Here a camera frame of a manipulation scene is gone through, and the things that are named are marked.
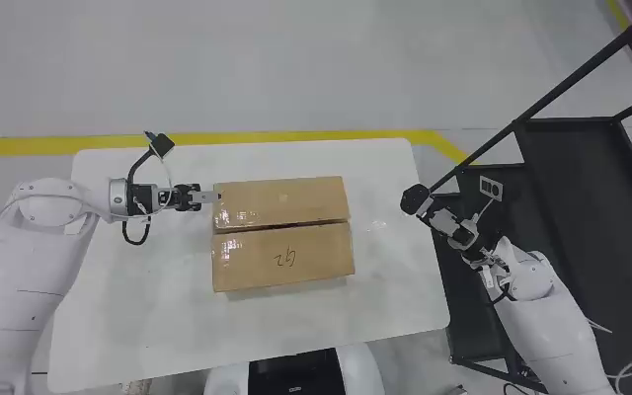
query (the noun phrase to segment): white table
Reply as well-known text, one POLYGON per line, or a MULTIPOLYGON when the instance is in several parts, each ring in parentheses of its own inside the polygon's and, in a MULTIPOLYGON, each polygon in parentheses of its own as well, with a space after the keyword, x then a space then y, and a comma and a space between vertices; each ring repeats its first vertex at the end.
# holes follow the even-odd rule
MULTIPOLYGON (((72 179, 123 177, 144 149, 82 151, 72 179)), ((418 181, 403 139, 176 147, 174 183, 341 175, 355 275, 233 294, 211 286, 210 207, 154 217, 142 247, 101 222, 55 314, 48 385, 68 392, 444 328, 430 230, 399 209, 418 181)), ((155 159, 137 183, 165 185, 155 159)), ((132 228, 140 229, 136 224, 132 228)))

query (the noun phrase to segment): black metal frame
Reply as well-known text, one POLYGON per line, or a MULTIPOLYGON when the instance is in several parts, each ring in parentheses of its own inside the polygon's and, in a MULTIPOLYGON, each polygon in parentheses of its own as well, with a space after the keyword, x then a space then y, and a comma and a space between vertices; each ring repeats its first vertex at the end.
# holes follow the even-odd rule
MULTIPOLYGON (((450 172, 445 174, 438 180, 431 188, 431 192, 435 192, 441 186, 443 186, 446 182, 448 182, 452 177, 461 173, 466 169, 470 164, 472 164, 476 159, 478 159, 481 155, 489 151, 492 147, 502 141, 505 137, 510 135, 511 133, 516 134, 516 138, 519 138, 522 132, 524 131, 525 125, 532 121, 532 118, 537 115, 540 111, 546 108, 549 104, 551 104, 554 100, 568 91, 571 87, 581 81, 584 77, 589 75, 592 71, 598 68, 603 64, 608 58, 610 58, 614 53, 629 46, 632 48, 632 27, 626 29, 622 34, 616 37, 613 41, 611 41, 608 45, 606 45, 602 50, 600 50, 595 56, 589 59, 586 63, 580 66, 575 72, 569 75, 566 79, 564 79, 559 85, 553 88, 549 93, 544 95, 540 100, 538 100, 535 104, 533 104, 530 108, 528 108, 524 113, 522 113, 519 117, 514 119, 510 124, 504 127, 499 133, 497 133, 494 137, 492 137, 489 141, 483 144, 480 148, 474 151, 470 156, 468 156, 463 162, 459 163, 456 167, 454 167, 450 172)), ((624 130, 621 122, 624 119, 632 117, 632 106, 627 109, 621 111, 620 113, 606 118, 577 118, 577 120, 581 121, 590 121, 590 120, 598 120, 598 121, 607 121, 616 125, 620 130, 624 130)), ((525 163, 528 160, 535 160, 535 158, 524 158, 525 163)), ((513 347, 509 347, 511 351, 517 356, 513 347)), ((503 371, 495 370, 493 368, 481 365, 477 363, 476 360, 464 358, 458 355, 452 355, 450 357, 450 361, 452 363, 462 365, 473 370, 477 370, 479 372, 492 375, 494 377, 503 379, 505 381, 521 385, 523 387, 541 392, 548 393, 544 385, 539 382, 530 380, 527 377, 521 376, 517 373, 518 366, 515 363, 518 361, 517 358, 513 358, 510 355, 506 355, 506 362, 508 364, 509 373, 505 373, 503 371)))
MULTIPOLYGON (((555 99, 562 96, 562 94, 571 89, 584 77, 586 77, 596 68, 602 65, 604 61, 609 59, 613 54, 615 54, 621 48, 627 45, 632 46, 632 26, 626 29, 622 34, 617 36, 602 50, 597 52, 593 57, 591 57, 586 63, 581 65, 571 75, 566 77, 566 79, 562 81, 558 86, 551 89, 549 93, 547 93, 540 100, 535 102, 533 106, 529 107, 524 113, 519 115, 516 119, 512 120, 510 124, 505 126, 501 131, 498 132, 498 134, 492 137, 485 144, 481 145, 480 148, 474 151, 463 162, 459 163, 454 169, 450 170, 445 176, 441 177, 441 179, 434 183, 434 185, 431 187, 431 192, 436 191, 443 184, 447 183, 452 177, 454 177, 456 173, 460 172, 463 168, 470 165, 485 152, 489 151, 492 147, 501 142, 505 137, 515 132, 522 124, 532 119, 536 114, 544 110, 544 108, 550 105, 555 99)), ((611 120, 621 122, 622 120, 630 116, 632 116, 632 106, 616 114, 611 118, 611 120)))

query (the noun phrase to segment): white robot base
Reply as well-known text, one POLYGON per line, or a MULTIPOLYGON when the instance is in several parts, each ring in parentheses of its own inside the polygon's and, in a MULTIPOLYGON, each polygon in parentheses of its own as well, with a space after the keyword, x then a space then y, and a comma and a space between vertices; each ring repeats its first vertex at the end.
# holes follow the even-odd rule
POLYGON ((384 395, 382 377, 365 343, 210 370, 204 395, 384 395))

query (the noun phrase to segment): black panel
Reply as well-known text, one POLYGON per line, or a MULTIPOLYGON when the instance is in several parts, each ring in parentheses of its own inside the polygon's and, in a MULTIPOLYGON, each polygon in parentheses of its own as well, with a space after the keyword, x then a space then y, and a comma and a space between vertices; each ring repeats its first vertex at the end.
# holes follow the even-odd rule
MULTIPOLYGON (((452 212, 462 214, 458 195, 437 196, 452 212)), ((502 329, 479 276, 463 262, 460 254, 433 230, 434 249, 441 271, 445 298, 450 312, 447 337, 450 353, 470 360, 489 360, 504 356, 502 329)))
MULTIPOLYGON (((607 373, 632 357, 632 150, 620 123, 534 119, 516 133, 607 373)), ((632 381, 622 381, 632 392, 632 381)))
POLYGON ((250 362, 248 374, 253 395, 345 395, 335 349, 250 362))

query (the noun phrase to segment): black cable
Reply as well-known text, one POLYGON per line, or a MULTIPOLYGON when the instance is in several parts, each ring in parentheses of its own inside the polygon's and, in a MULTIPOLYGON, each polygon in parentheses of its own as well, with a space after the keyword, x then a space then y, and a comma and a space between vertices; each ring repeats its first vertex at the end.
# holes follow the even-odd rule
POLYGON ((131 165, 131 167, 129 168, 129 173, 127 173, 127 182, 128 183, 133 184, 133 182, 134 182, 134 174, 136 173, 136 170, 138 170, 140 165, 145 163, 145 161, 147 159, 151 158, 153 154, 154 154, 154 152, 150 149, 147 152, 145 152, 144 154, 142 154, 140 159, 138 159, 133 165, 131 165))
POLYGON ((517 387, 517 385, 511 384, 511 383, 505 383, 505 385, 503 385, 503 394, 505 394, 505 395, 507 395, 507 387, 513 387, 513 388, 515 388, 516 391, 519 391, 519 392, 521 392, 524 395, 529 395, 525 391, 522 391, 521 389, 519 389, 517 387))
POLYGON ((135 241, 135 240, 131 240, 129 238, 129 236, 127 236, 127 221, 124 221, 122 224, 122 238, 125 239, 125 241, 129 244, 131 244, 132 246, 140 246, 142 245, 145 240, 147 240, 147 236, 149 236, 149 226, 151 225, 151 217, 148 216, 147 217, 147 224, 145 225, 145 232, 142 234, 142 237, 140 238, 140 240, 135 241))
MULTIPOLYGON (((126 182, 127 182, 127 204, 132 204, 133 203, 134 196, 133 196, 132 191, 131 191, 131 185, 134 182, 134 174, 136 173, 136 170, 138 170, 140 165, 145 163, 145 161, 147 159, 151 158, 153 155, 154 155, 154 152, 151 149, 149 149, 136 162, 134 162, 134 164, 131 165, 131 167, 129 168, 129 172, 127 173, 127 180, 126 180, 126 182)), ((149 236, 149 227, 150 226, 151 226, 151 216, 147 216, 147 224, 145 225, 145 231, 142 234, 142 237, 140 238, 140 240, 135 241, 135 240, 131 240, 129 238, 129 236, 127 235, 127 221, 124 221, 122 223, 122 238, 125 239, 125 241, 127 243, 131 244, 132 246, 140 246, 147 240, 147 237, 149 236)))

